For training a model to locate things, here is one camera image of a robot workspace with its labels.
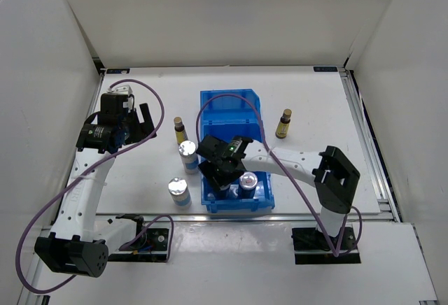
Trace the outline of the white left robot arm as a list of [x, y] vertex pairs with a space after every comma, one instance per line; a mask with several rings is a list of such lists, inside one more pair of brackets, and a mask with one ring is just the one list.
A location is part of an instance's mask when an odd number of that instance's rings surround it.
[[95, 229], [97, 207], [117, 152], [154, 130], [148, 105], [141, 104], [140, 110], [143, 120], [130, 86], [125, 85], [101, 95], [99, 111], [85, 121], [76, 143], [70, 180], [74, 187], [64, 195], [49, 235], [38, 237], [34, 246], [49, 270], [97, 278], [111, 253], [125, 244], [139, 249], [146, 243], [144, 219], [137, 214], [119, 215]]

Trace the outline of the sauce jar white lid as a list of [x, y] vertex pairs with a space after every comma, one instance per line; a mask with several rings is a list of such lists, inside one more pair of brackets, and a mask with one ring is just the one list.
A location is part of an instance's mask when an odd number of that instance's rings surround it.
[[233, 184], [222, 187], [222, 190], [216, 193], [217, 200], [233, 200], [237, 197], [237, 186]]
[[253, 198], [258, 185], [258, 177], [251, 171], [244, 172], [239, 178], [239, 198], [251, 199]]

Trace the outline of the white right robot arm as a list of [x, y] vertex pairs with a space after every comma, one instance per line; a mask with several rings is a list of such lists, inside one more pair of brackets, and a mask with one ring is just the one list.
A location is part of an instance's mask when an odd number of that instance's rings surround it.
[[216, 192], [246, 172], [268, 172], [287, 177], [316, 218], [314, 240], [321, 248], [332, 248], [352, 209], [361, 174], [335, 146], [322, 152], [269, 148], [249, 137], [230, 142], [206, 135], [197, 147], [204, 159], [199, 169]]

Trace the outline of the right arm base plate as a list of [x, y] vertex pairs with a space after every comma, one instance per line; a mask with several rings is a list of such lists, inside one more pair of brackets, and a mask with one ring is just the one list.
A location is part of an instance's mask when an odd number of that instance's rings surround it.
[[315, 228], [292, 228], [296, 265], [360, 264], [353, 227], [345, 227], [339, 255], [335, 257], [322, 233]]

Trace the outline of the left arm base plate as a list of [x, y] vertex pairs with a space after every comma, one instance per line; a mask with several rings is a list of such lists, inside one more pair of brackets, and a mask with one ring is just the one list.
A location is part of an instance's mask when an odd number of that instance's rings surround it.
[[136, 220], [138, 239], [124, 250], [111, 253], [108, 262], [168, 263], [174, 238], [174, 220], [170, 215], [158, 215], [145, 222], [140, 215], [124, 214], [118, 219]]

